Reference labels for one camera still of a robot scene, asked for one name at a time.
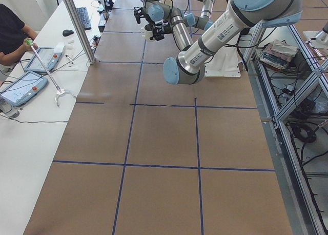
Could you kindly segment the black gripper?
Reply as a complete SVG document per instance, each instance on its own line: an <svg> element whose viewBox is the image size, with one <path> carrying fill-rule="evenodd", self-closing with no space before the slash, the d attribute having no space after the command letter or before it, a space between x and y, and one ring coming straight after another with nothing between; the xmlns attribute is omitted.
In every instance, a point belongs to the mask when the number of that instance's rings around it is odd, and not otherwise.
<svg viewBox="0 0 328 235"><path fill-rule="evenodd" d="M170 23L166 20L159 23L152 22L150 25L153 28L153 34L156 41L163 40L165 38L165 34L170 33Z"/></svg>

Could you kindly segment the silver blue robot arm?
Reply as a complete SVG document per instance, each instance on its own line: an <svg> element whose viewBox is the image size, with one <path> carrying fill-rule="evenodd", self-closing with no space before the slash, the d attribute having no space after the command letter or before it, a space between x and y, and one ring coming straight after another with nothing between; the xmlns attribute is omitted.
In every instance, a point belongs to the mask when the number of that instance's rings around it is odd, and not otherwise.
<svg viewBox="0 0 328 235"><path fill-rule="evenodd" d="M188 49L193 44L188 27L206 31L213 24L211 14L216 0L196 1L202 2L200 16L183 12L174 6L173 0L141 0L143 6L134 8L134 16L138 24L141 18L148 22L141 28L142 36L153 42L172 34L180 51Z"/></svg>
<svg viewBox="0 0 328 235"><path fill-rule="evenodd" d="M168 58L163 65L167 83L195 84L204 76L205 62L244 28L258 22L264 27L280 27L298 22L303 0L229 0L227 9L197 42Z"/></svg>

